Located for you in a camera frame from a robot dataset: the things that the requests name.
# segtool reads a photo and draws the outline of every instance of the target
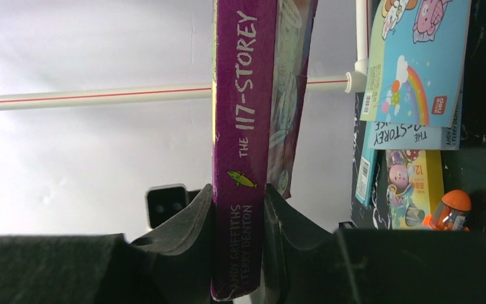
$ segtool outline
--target barcode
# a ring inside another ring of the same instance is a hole
[[[463,230],[463,224],[464,224],[465,218],[466,217],[462,217],[462,216],[458,215],[456,217],[455,222],[454,222],[454,228],[453,228],[453,230]]]
[[[371,95],[372,93],[367,92],[366,95],[364,96],[364,106],[362,107],[362,114],[370,113]]]
[[[356,194],[360,196],[362,200],[366,199],[366,190],[368,188],[369,172],[370,172],[370,162],[366,158],[361,157]]]

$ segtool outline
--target red stripe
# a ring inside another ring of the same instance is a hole
[[[311,81],[308,82],[308,84],[334,84],[340,82],[347,82],[347,80]],[[133,96],[133,95],[148,95],[148,94],[180,93],[180,92],[200,92],[200,91],[208,91],[208,90],[211,90],[211,88],[198,87],[196,89],[126,92],[126,93],[113,93],[113,94],[62,96],[62,97],[50,97],[50,98],[5,99],[5,100],[0,100],[0,103],[22,103],[26,101],[51,101],[51,100],[66,100],[66,99],[81,99],[81,98],[103,98],[103,97],[118,97],[118,96]]]

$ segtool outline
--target book cover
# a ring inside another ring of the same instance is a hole
[[[366,123],[366,128],[364,130],[364,144],[359,161],[357,184],[355,188],[355,198],[364,206],[369,206],[371,202],[371,185],[373,184],[377,162],[377,150],[370,148],[371,129],[371,124]]]
[[[370,148],[379,150],[457,150],[461,139],[462,104],[463,98],[460,94],[452,126],[449,128],[404,123],[368,122],[371,125]]]
[[[440,151],[386,150],[392,229],[426,229],[424,218],[444,195]]]
[[[215,0],[211,294],[231,300],[260,284],[277,0]]]
[[[362,120],[451,127],[470,0],[383,0],[373,21]]]
[[[268,182],[290,198],[308,56],[318,0],[279,0]]]

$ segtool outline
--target orange toy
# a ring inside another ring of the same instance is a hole
[[[432,230],[468,231],[463,225],[471,206],[466,192],[452,190],[442,197],[433,214],[424,218],[424,226],[429,226]]]

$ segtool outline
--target yellow book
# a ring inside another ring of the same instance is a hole
[[[386,150],[393,229],[424,229],[444,195],[440,151]]]

